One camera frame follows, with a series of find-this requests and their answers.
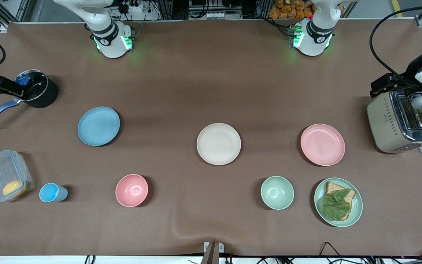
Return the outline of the white power strip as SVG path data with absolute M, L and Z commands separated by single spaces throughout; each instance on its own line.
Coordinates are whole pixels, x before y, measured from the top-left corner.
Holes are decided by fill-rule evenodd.
M 139 14 L 145 9 L 142 0 L 118 0 L 117 3 L 120 14 Z

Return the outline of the green bowl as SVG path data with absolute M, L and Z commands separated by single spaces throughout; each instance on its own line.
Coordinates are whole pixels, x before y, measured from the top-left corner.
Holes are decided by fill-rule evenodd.
M 292 205 L 295 191 L 291 182 L 282 176 L 271 176 L 260 187 L 262 201 L 270 209 L 282 210 Z

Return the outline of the bread slice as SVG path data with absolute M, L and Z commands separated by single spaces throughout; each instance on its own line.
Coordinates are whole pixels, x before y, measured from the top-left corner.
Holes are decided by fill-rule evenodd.
M 326 194 L 325 194 L 325 196 L 327 195 L 327 194 L 329 194 L 330 192 L 332 192 L 332 191 L 335 191 L 335 190 L 342 190 L 342 189 L 345 189 L 346 187 L 342 187 L 342 186 L 340 186 L 340 185 L 338 185 L 338 184 L 335 184 L 335 183 L 333 183 L 333 182 L 328 182 L 327 183 L 327 185 L 326 185 Z M 351 204 L 351 209 L 350 209 L 350 212 L 351 212 L 351 210 L 352 210 L 352 207 L 353 207 L 353 200 L 354 200 L 354 198 L 355 198 L 355 195 L 356 195 L 356 192 L 354 191 L 354 190 L 352 190 L 352 189 L 350 189 L 350 193 L 348 194 L 348 196 L 347 197 L 345 197 L 345 200 L 347 201 L 347 202 L 350 202 L 350 204 Z M 349 216 L 349 214 L 350 214 L 350 212 L 348 212 L 348 214 L 341 220 L 341 221 L 344 221 L 344 220 L 347 220 L 347 218 L 348 218 L 348 216 Z

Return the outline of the pink plate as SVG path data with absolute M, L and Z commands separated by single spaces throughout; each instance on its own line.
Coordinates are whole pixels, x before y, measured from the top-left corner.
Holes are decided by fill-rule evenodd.
M 333 166 L 343 159 L 346 145 L 341 133 L 334 127 L 314 124 L 301 134 L 300 148 L 310 162 L 319 166 Z

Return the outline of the green lettuce leaf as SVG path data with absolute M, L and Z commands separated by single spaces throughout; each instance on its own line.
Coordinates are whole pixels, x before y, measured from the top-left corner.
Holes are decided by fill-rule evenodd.
M 345 200 L 350 189 L 335 190 L 327 194 L 322 202 L 322 212 L 333 221 L 341 221 L 350 212 L 351 204 Z

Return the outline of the brown table mat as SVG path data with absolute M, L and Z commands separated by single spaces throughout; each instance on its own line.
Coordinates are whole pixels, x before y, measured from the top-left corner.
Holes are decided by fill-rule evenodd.
M 0 203 L 0 256 L 196 254 L 207 241 L 241 256 L 315 255 L 323 242 L 343 255 L 421 255 L 422 154 L 378 152 L 366 112 L 370 83 L 385 74 L 370 53 L 376 23 L 340 21 L 328 49 L 307 57 L 264 21 L 149 22 L 119 59 L 97 52 L 80 23 L 10 25 L 0 35 L 0 75 L 42 70 L 60 93 L 49 107 L 0 115 L 0 152 L 19 153 L 34 182 Z M 0 95 L 0 104 L 8 100 Z M 77 127 L 99 106 L 114 109 L 121 127 L 107 145 L 89 146 Z M 196 148 L 216 122 L 242 142 L 221 166 Z M 314 124 L 341 133 L 338 164 L 303 154 L 300 136 Z M 132 208 L 115 196 L 130 174 L 149 186 Z M 261 198 L 275 175 L 295 191 L 286 209 Z M 333 177 L 361 195 L 350 227 L 333 227 L 315 209 L 315 188 Z M 65 187 L 67 198 L 42 202 L 47 183 Z

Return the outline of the yellow round food piece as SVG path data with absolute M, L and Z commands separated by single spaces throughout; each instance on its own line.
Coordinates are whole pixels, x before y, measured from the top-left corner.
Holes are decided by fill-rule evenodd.
M 18 180 L 12 181 L 8 183 L 3 188 L 3 195 L 6 197 L 18 197 L 19 195 L 23 194 L 26 191 L 26 184 L 25 182 L 21 182 Z

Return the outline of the beige chrome toaster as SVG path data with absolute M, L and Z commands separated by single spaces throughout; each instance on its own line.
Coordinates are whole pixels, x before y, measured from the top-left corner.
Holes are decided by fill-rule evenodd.
M 411 105 L 412 99 L 421 95 L 421 91 L 410 95 L 390 91 L 368 105 L 369 124 L 378 150 L 401 153 L 419 149 L 422 153 L 422 123 Z

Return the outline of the glass lid with blue knob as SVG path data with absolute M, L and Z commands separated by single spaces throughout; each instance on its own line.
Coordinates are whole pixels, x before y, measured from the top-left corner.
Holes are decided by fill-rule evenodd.
M 48 77 L 40 70 L 26 70 L 19 74 L 14 82 L 22 86 L 23 101 L 33 100 L 39 97 L 48 85 Z

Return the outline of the metal table clamp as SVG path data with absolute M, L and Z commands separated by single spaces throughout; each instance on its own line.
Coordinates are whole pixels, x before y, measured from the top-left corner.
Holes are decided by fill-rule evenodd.
M 224 244 L 208 242 L 201 264 L 219 264 L 219 254 L 224 253 Z

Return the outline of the pink bowl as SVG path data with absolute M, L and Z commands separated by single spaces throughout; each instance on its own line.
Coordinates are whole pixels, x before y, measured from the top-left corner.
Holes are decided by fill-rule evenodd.
M 128 208 L 141 205 L 148 195 L 146 179 L 137 174 L 124 176 L 115 189 L 115 196 L 120 205 Z

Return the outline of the blue plate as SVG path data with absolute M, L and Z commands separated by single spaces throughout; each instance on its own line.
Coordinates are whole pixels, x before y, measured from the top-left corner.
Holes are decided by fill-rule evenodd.
M 77 127 L 79 139 L 89 146 L 103 146 L 111 142 L 119 133 L 119 114 L 110 107 L 99 106 L 88 110 Z

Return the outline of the beige plate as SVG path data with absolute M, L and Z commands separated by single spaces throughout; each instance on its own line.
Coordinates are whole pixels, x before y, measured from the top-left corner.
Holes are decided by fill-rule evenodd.
M 198 134 L 196 148 L 200 157 L 212 165 L 233 162 L 241 152 L 241 137 L 231 125 L 221 122 L 210 124 Z

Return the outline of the green plate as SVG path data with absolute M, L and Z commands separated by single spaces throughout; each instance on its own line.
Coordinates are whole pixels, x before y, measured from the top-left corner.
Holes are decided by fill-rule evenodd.
M 329 182 L 332 182 L 334 184 L 338 184 L 341 187 L 348 188 L 350 190 L 355 191 L 353 202 L 352 202 L 352 209 L 350 213 L 348 214 L 348 217 L 346 220 L 343 221 L 335 221 L 328 219 L 325 214 L 322 212 L 322 203 L 323 203 L 323 196 L 327 194 L 326 186 Z M 357 188 L 351 184 L 349 181 L 342 179 L 342 178 L 328 178 L 323 181 L 321 181 L 318 186 L 315 188 L 314 192 L 314 206 L 317 210 L 320 217 L 327 222 L 328 224 L 332 225 L 333 227 L 350 227 L 353 224 L 355 224 L 362 215 L 363 210 L 363 202 L 361 195 L 359 194 Z

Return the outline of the blue cup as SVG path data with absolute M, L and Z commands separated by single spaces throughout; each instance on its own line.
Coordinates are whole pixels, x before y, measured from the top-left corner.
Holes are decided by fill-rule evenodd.
M 45 184 L 39 192 L 39 198 L 42 202 L 62 202 L 68 196 L 68 190 L 56 183 Z

